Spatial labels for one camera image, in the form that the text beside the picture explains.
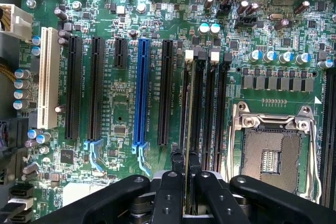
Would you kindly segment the RAM slot with black latch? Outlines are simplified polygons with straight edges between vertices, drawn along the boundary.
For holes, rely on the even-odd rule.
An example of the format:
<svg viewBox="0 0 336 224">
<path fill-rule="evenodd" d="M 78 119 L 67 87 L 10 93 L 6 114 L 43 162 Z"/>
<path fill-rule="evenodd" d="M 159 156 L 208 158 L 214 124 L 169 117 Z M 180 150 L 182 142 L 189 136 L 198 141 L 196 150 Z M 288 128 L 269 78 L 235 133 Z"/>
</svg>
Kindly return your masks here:
<svg viewBox="0 0 336 224">
<path fill-rule="evenodd" d="M 195 80 L 194 80 L 194 116 L 193 116 L 193 149 L 198 152 L 198 159 L 203 167 L 203 121 L 204 121 L 204 72 L 206 71 L 207 54 L 205 52 L 199 52 L 198 58 L 195 64 Z"/>
<path fill-rule="evenodd" d="M 227 72 L 230 69 L 233 56 L 230 52 L 225 52 L 223 62 L 218 67 L 218 90 L 217 90 L 217 114 L 216 114 L 216 131 L 215 131 L 215 163 L 216 172 L 221 171 L 221 158 L 223 150 L 223 123 L 226 99 L 226 79 Z"/>
</svg>

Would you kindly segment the black RAM slot bank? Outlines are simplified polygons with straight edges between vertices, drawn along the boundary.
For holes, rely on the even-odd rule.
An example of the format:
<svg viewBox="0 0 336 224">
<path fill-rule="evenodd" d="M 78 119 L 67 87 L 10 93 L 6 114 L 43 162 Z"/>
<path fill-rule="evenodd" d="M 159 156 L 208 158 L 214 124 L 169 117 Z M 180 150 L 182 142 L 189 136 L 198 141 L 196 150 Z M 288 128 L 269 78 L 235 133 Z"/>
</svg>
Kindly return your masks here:
<svg viewBox="0 0 336 224">
<path fill-rule="evenodd" d="M 321 204 L 336 211 L 336 67 L 326 71 L 321 154 Z"/>
</svg>

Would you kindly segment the silver socket locking lever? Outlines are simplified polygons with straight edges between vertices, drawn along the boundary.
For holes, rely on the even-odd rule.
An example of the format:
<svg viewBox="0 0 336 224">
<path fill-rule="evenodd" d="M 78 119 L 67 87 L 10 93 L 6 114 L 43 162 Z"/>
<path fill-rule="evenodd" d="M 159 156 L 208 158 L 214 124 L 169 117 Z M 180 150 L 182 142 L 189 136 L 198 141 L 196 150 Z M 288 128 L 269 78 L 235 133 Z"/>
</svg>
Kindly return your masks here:
<svg viewBox="0 0 336 224">
<path fill-rule="evenodd" d="M 310 147 L 309 147 L 309 187 L 308 196 L 311 197 L 312 202 L 320 203 L 322 195 L 321 180 L 318 171 L 317 159 L 317 127 L 315 120 L 310 120 Z"/>
<path fill-rule="evenodd" d="M 234 141 L 235 141 L 235 121 L 237 104 L 233 104 L 232 117 L 229 126 L 228 151 L 227 151 L 227 180 L 230 181 L 234 176 Z"/>
</svg>

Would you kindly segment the silver CPU socket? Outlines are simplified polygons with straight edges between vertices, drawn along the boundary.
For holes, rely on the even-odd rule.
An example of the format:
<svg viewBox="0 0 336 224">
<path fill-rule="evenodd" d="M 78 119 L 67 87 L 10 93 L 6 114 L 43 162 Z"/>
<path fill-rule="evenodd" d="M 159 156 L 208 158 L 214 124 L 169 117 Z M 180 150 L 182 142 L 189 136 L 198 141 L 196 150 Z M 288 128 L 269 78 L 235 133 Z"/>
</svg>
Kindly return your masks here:
<svg viewBox="0 0 336 224">
<path fill-rule="evenodd" d="M 249 176 L 312 201 L 308 196 L 312 108 L 302 105 L 297 114 L 267 114 L 252 112 L 244 101 L 236 104 L 234 176 Z"/>
</svg>

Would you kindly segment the white board sticker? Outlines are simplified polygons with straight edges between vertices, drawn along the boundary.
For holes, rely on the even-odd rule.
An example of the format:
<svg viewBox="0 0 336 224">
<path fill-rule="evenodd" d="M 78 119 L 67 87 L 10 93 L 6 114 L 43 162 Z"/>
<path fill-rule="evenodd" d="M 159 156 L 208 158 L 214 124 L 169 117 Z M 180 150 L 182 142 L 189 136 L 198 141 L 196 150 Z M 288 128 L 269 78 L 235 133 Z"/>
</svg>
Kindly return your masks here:
<svg viewBox="0 0 336 224">
<path fill-rule="evenodd" d="M 100 183 L 68 183 L 62 191 L 62 206 L 69 205 L 81 198 L 84 198 L 92 193 L 95 193 L 107 187 L 106 184 Z"/>
</svg>

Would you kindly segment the long black expansion slot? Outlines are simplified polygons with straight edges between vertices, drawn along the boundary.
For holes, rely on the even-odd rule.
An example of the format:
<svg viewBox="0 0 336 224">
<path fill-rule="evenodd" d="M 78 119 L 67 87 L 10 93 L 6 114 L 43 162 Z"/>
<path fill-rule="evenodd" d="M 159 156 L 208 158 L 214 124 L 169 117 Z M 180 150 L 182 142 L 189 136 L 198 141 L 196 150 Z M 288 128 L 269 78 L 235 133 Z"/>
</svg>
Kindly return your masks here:
<svg viewBox="0 0 336 224">
<path fill-rule="evenodd" d="M 87 137 L 93 141 L 101 135 L 105 42 L 102 37 L 93 37 L 91 42 Z"/>
<path fill-rule="evenodd" d="M 160 107 L 157 139 L 159 146 L 167 146 L 169 142 L 169 126 L 171 114 L 171 88 L 173 72 L 173 41 L 162 42 L 162 65 L 160 82 Z"/>
<path fill-rule="evenodd" d="M 65 138 L 79 137 L 79 114 L 81 99 L 82 39 L 70 36 L 67 58 Z"/>
</svg>

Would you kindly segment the black square chip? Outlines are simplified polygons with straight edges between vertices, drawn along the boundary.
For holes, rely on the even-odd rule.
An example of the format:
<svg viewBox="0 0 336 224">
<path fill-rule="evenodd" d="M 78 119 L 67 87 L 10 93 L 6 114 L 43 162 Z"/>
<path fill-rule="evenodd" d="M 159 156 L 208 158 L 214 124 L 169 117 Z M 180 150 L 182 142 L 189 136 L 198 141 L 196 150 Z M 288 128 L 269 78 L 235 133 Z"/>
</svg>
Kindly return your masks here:
<svg viewBox="0 0 336 224">
<path fill-rule="evenodd" d="M 63 149 L 60 151 L 60 162 L 62 164 L 74 164 L 74 151 Z"/>
</svg>

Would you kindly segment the blue expansion slot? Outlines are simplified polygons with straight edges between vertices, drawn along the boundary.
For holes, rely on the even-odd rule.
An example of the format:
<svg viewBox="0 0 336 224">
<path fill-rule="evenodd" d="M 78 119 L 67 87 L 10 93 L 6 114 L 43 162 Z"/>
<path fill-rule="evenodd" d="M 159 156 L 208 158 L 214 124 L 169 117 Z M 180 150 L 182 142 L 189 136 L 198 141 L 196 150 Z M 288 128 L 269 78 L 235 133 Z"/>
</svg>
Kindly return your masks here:
<svg viewBox="0 0 336 224">
<path fill-rule="evenodd" d="M 147 147 L 145 135 L 147 123 L 149 61 L 150 41 L 148 39 L 139 39 L 132 153 L 137 155 L 139 168 L 141 171 L 145 172 L 147 176 L 150 175 L 150 171 L 144 166 L 144 150 Z"/>
</svg>

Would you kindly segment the green motherboard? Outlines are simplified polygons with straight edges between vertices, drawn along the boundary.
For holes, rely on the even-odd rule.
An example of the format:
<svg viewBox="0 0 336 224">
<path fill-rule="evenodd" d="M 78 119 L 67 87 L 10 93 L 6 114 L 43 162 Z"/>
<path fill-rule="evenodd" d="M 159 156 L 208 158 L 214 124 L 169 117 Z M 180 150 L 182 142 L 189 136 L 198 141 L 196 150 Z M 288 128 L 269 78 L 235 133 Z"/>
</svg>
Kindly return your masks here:
<svg viewBox="0 0 336 224">
<path fill-rule="evenodd" d="M 62 38 L 33 220 L 171 154 L 336 210 L 336 0 L 22 0 Z"/>
</svg>

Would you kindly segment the black and white SATA port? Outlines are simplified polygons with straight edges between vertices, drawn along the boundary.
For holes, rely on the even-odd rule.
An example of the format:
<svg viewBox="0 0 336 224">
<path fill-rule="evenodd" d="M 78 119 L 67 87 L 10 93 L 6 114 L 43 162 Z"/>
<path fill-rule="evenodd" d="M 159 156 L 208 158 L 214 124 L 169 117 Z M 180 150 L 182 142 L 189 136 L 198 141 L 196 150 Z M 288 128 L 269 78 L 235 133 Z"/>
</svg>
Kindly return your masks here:
<svg viewBox="0 0 336 224">
<path fill-rule="evenodd" d="M 33 198 L 12 198 L 4 207 L 0 208 L 0 224 L 33 206 Z"/>
</svg>

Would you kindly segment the short black expansion slot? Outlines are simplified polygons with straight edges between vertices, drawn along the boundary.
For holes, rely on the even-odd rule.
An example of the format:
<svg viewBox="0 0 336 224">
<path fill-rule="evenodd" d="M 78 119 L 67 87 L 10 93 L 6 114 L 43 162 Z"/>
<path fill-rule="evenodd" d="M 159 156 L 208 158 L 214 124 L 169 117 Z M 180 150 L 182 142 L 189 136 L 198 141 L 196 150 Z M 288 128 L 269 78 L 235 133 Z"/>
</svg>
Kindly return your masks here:
<svg viewBox="0 0 336 224">
<path fill-rule="evenodd" d="M 114 67 L 127 68 L 128 42 L 125 38 L 116 38 L 114 43 Z"/>
</svg>

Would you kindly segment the white PCI expansion slot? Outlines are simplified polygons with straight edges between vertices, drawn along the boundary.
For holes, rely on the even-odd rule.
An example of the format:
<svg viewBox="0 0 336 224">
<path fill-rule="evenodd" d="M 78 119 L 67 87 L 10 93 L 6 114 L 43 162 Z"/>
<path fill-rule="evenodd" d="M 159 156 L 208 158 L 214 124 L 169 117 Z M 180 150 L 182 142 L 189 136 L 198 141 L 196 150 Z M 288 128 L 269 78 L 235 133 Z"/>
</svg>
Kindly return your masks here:
<svg viewBox="0 0 336 224">
<path fill-rule="evenodd" d="M 52 27 L 41 28 L 37 127 L 52 129 L 57 126 L 59 73 L 61 46 L 58 31 Z"/>
</svg>

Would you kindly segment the black four-pin header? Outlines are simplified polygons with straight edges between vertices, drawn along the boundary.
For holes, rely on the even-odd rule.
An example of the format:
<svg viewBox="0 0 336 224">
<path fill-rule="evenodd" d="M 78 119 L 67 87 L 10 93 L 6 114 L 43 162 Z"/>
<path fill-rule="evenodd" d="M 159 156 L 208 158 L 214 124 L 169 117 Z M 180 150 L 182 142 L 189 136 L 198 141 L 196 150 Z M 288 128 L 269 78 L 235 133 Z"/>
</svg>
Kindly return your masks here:
<svg viewBox="0 0 336 224">
<path fill-rule="evenodd" d="M 252 28 L 257 24 L 256 16 L 238 16 L 235 19 L 235 29 L 237 28 Z"/>
</svg>

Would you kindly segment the black fan header connector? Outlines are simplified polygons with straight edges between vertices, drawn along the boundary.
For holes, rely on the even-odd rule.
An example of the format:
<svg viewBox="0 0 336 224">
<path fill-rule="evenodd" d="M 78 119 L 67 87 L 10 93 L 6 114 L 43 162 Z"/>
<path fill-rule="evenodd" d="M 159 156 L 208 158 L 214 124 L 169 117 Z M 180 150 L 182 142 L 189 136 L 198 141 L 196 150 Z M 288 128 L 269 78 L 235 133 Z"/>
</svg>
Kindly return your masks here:
<svg viewBox="0 0 336 224">
<path fill-rule="evenodd" d="M 230 3 L 223 3 L 219 4 L 217 11 L 216 11 L 216 17 L 225 17 L 228 16 L 231 11 L 232 5 Z"/>
</svg>

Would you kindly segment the white power connector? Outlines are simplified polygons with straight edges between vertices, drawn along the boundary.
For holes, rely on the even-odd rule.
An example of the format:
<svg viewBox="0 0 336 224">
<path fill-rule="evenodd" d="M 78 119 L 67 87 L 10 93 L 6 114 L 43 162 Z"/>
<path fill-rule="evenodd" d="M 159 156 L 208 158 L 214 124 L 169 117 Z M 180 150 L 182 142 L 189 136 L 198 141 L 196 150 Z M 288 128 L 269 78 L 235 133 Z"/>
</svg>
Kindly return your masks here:
<svg viewBox="0 0 336 224">
<path fill-rule="evenodd" d="M 14 4 L 0 3 L 0 33 L 32 43 L 33 16 Z"/>
</svg>

